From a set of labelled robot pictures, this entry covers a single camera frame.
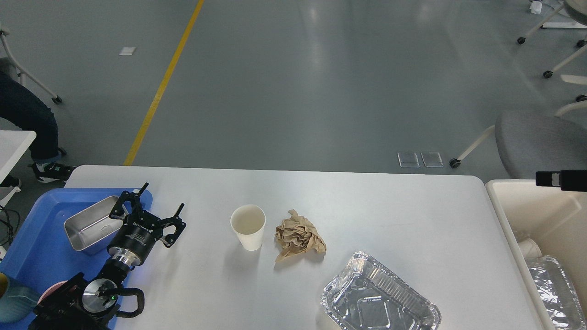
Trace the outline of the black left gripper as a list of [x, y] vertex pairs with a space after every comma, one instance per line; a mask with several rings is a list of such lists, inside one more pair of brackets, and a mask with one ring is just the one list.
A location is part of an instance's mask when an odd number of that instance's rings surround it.
[[[131, 268], [145, 262], [157, 241], [162, 242], [166, 248], [171, 248], [186, 228], [180, 217], [184, 203], [179, 205], [174, 215], [166, 219], [145, 212], [140, 197], [148, 185], [145, 182], [138, 192], [124, 190], [109, 213], [109, 219], [120, 220], [123, 225], [107, 246], [107, 252], [111, 259]], [[168, 227], [174, 227], [174, 232], [164, 234]]]

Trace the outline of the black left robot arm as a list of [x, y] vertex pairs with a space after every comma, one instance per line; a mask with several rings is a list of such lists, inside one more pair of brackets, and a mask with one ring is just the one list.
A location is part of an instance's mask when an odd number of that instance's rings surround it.
[[94, 278], [86, 280], [80, 272], [47, 290], [33, 309], [30, 330], [106, 330], [114, 317], [134, 318], [143, 312], [144, 292], [125, 287], [126, 277], [144, 264], [156, 242], [170, 248], [186, 227], [180, 217], [184, 204], [166, 219], [143, 208], [140, 198], [147, 186], [109, 196], [65, 222], [76, 251], [103, 247], [109, 257]]

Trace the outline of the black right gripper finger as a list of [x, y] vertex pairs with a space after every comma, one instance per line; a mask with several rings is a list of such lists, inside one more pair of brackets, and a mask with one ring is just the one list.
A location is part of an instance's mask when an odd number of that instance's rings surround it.
[[539, 187], [557, 187], [562, 191], [587, 192], [587, 171], [537, 171], [535, 184]]

